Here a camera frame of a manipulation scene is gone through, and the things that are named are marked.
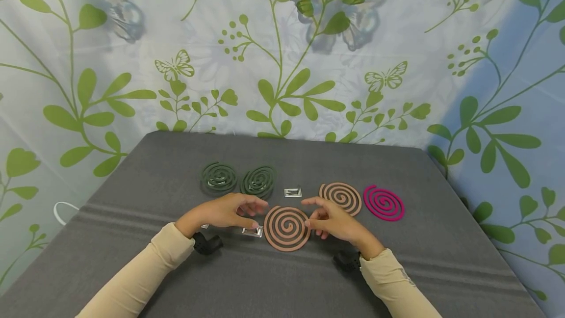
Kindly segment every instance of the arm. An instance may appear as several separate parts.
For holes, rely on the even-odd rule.
[[[257,228],[256,221],[240,215],[263,213],[267,206],[267,202],[255,196],[228,194],[195,207],[177,222],[165,225],[140,254],[96,293],[77,318],[137,317],[163,278],[192,253],[192,237],[200,226]]]
[[[319,197],[302,200],[316,204],[310,219],[305,222],[316,235],[327,239],[333,235],[349,241],[361,252],[361,273],[372,292],[382,300],[394,318],[441,318],[430,301],[406,275],[392,252],[341,207]]]

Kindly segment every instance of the left hand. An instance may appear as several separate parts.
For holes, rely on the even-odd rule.
[[[175,222],[175,226],[189,239],[204,224],[216,227],[238,226],[255,229],[259,226],[257,221],[242,217],[242,215],[254,216],[257,213],[263,214],[268,206],[267,202],[256,196],[229,193],[222,196],[222,198],[202,203],[190,210]]]

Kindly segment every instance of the green mosquito coil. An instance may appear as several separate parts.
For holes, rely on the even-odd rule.
[[[275,187],[275,170],[263,166],[249,171],[239,185],[239,191],[261,199],[271,196]]]
[[[237,184],[237,175],[231,166],[214,162],[202,170],[201,182],[212,193],[228,193]]]

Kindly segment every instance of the long sleeve shirt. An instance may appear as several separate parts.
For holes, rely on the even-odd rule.
[[[194,240],[167,224],[148,246],[124,266],[80,311],[77,318],[137,317],[163,281],[194,250]],[[390,250],[365,260],[361,273],[394,318],[441,318],[406,275]]]

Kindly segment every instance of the gray tablecloth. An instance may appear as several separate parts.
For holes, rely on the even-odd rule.
[[[194,133],[145,136],[39,258],[0,298],[0,316],[73,317],[159,229],[211,199],[199,187],[202,168],[226,162],[242,176],[277,171],[271,206],[317,195],[341,181],[362,192],[376,184],[406,207],[387,222],[363,206],[357,219],[390,247],[444,318],[536,318],[539,308],[427,155],[415,148],[257,139]],[[389,317],[359,272],[345,274],[332,256],[349,245],[312,236],[298,251],[276,251],[265,237],[220,234],[224,248],[194,253],[171,273],[143,317]]]

